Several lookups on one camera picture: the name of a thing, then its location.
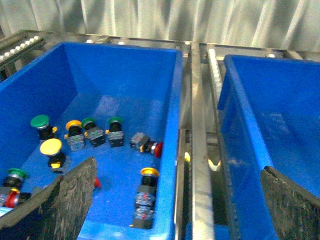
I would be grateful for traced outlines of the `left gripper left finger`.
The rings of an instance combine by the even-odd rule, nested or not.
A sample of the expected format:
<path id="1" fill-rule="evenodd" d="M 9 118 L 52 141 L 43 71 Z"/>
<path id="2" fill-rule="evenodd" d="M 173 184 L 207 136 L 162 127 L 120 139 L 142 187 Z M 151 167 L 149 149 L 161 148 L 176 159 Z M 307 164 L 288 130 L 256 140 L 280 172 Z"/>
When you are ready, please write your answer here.
<path id="1" fill-rule="evenodd" d="M 0 218 L 2 240 L 76 240 L 93 201 L 97 161 L 89 157 Z"/>

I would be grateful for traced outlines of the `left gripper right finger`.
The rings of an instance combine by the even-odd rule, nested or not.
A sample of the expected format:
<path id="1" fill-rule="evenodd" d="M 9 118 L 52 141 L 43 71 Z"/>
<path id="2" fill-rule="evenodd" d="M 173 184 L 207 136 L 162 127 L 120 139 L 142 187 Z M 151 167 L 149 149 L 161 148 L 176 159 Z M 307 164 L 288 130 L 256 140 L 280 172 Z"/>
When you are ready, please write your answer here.
<path id="1" fill-rule="evenodd" d="M 260 174 L 273 227 L 281 240 L 320 238 L 320 198 L 271 166 Z"/>

